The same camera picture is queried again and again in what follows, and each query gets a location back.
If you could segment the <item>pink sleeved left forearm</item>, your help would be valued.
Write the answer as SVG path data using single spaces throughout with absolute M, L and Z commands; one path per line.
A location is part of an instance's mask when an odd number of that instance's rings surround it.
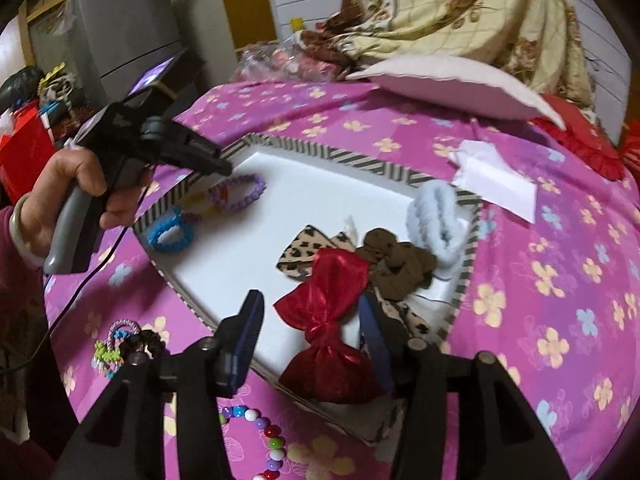
M 78 426 L 43 305 L 42 274 L 11 240 L 1 211 L 1 477 L 49 479 Z

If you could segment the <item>person's left hand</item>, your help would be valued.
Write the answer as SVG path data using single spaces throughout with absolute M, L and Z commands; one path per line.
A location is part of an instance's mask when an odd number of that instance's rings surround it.
M 101 229 L 130 226 L 143 190 L 152 182 L 152 172 L 142 171 L 129 188 L 108 192 L 96 155 L 85 148 L 57 152 L 44 166 L 32 192 L 17 215 L 25 248 L 34 256 L 47 257 L 61 210 L 74 188 L 91 197 L 107 197 L 100 217 Z

